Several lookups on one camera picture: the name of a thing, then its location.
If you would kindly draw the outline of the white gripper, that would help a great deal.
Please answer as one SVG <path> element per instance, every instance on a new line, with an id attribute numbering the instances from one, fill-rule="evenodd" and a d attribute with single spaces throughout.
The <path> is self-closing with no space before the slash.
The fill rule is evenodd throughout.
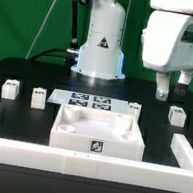
<path id="1" fill-rule="evenodd" d="M 164 72 L 157 73 L 155 98 L 160 101 L 167 100 L 171 77 L 169 72 L 179 70 L 180 77 L 174 93 L 184 96 L 193 79 L 193 17 L 154 11 L 149 17 L 147 28 L 142 32 L 144 66 Z"/>

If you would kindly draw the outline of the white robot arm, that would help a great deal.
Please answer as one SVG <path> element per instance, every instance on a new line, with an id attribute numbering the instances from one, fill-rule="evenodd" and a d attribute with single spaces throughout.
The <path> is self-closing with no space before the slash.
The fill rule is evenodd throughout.
<path id="1" fill-rule="evenodd" d="M 193 79 L 193 0 L 150 0 L 150 7 L 154 11 L 141 36 L 142 60 L 156 72 L 155 98 L 165 101 L 172 72 L 180 73 L 174 90 L 180 96 Z M 91 83 L 125 78 L 120 48 L 125 16 L 116 0 L 92 0 L 88 38 L 78 50 L 73 74 Z"/>

